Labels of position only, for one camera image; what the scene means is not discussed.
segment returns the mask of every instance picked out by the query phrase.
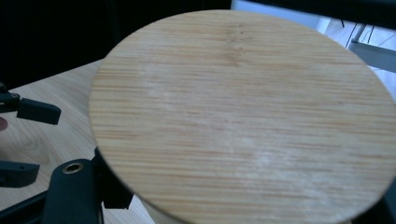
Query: black plastic part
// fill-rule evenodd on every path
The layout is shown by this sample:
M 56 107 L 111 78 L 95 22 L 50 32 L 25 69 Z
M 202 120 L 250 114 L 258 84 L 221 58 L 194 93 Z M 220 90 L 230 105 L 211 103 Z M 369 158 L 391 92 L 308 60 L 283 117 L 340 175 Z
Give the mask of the black plastic part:
M 44 191 L 21 203 L 17 203 L 0 212 L 0 223 L 3 224 L 38 224 L 46 201 L 47 192 Z
M 21 188 L 33 184 L 40 165 L 0 161 L 0 187 Z
M 49 190 L 0 212 L 0 223 L 103 223 L 106 208 L 128 208 L 133 194 L 108 169 L 99 151 L 91 160 L 64 163 Z
M 54 170 L 42 224 L 103 223 L 91 161 L 75 160 Z
M 92 163 L 96 169 L 99 195 L 105 208 L 128 209 L 134 194 L 114 176 L 98 149 L 95 150 Z
M 9 93 L 2 89 L 0 91 L 0 114 L 16 111 L 19 102 L 20 96 L 18 94 Z
M 19 103 L 17 118 L 55 125 L 58 124 L 61 113 L 62 110 L 56 105 L 22 99 Z

